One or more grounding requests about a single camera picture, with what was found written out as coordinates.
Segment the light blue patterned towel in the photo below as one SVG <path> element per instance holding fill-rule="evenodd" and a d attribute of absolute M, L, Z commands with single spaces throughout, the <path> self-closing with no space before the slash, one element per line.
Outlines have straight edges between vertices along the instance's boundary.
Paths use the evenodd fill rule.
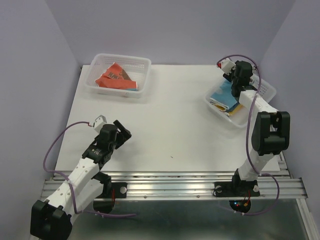
<path fill-rule="evenodd" d="M 238 103 L 232 95 L 231 87 L 232 84 L 229 81 L 225 80 L 217 88 L 217 90 L 210 95 L 210 102 L 225 107 L 227 109 L 231 108 L 233 105 Z"/>

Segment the yellow grey towel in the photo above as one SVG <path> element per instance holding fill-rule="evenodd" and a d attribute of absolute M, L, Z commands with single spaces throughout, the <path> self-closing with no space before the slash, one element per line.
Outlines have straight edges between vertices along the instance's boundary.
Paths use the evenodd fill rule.
<path fill-rule="evenodd" d="M 220 110 L 220 112 L 222 112 L 223 114 L 225 114 L 228 117 L 233 116 L 235 113 L 237 113 L 243 107 L 239 103 L 236 103 L 231 108 L 225 108 L 225 107 L 222 107 L 222 106 L 220 106 L 218 104 L 214 104 L 214 103 L 211 103 L 211 104 L 213 106 L 215 106 L 216 108 L 218 108 Z"/>

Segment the red white towel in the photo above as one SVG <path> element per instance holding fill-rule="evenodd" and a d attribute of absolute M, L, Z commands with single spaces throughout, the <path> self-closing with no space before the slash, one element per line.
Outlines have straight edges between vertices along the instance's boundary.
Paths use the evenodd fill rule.
<path fill-rule="evenodd" d="M 100 88 L 138 91 L 138 83 L 132 80 L 127 72 L 116 62 L 114 62 L 95 83 Z"/>

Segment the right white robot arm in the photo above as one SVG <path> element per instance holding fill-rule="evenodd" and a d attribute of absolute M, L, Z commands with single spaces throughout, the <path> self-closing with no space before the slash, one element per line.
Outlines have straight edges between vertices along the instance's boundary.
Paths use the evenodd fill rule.
<path fill-rule="evenodd" d="M 259 95 L 260 89 L 250 84 L 252 75 L 252 65 L 239 60 L 230 72 L 232 96 L 249 111 L 245 136 L 247 159 L 230 182 L 235 195 L 253 191 L 265 165 L 290 143 L 290 114 L 272 107 Z"/>

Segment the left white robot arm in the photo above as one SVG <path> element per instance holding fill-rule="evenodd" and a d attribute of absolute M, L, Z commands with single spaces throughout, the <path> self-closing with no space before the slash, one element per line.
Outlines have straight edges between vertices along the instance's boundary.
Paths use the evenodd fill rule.
<path fill-rule="evenodd" d="M 131 132 L 118 120 L 108 124 L 99 116 L 91 127 L 98 133 L 84 151 L 74 170 L 65 173 L 53 170 L 63 177 L 62 184 L 45 200 L 37 200 L 31 208 L 30 234 L 41 240 L 66 240 L 73 224 L 82 213 L 103 218 L 130 218 L 134 214 L 110 214 L 88 210 L 97 197 L 110 199 L 115 205 L 117 197 L 127 196 L 127 183 L 112 183 L 112 178 L 101 170 L 115 150 L 131 138 Z"/>

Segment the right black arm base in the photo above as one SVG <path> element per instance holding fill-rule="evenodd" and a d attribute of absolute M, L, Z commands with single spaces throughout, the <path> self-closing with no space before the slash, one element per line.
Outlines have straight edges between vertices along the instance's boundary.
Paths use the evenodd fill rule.
<path fill-rule="evenodd" d="M 251 198 L 260 196 L 257 181 L 217 181 L 214 183 L 213 195 L 217 198 L 230 198 L 232 210 L 246 214 L 251 209 Z"/>

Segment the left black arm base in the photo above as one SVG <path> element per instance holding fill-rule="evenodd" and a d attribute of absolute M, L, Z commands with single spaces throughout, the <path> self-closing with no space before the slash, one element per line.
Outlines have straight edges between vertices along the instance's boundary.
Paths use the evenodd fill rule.
<path fill-rule="evenodd" d="M 110 186 L 104 187 L 102 194 L 93 201 L 93 209 L 109 214 L 114 209 L 117 199 L 127 197 L 127 186 L 126 182 L 112 182 Z"/>

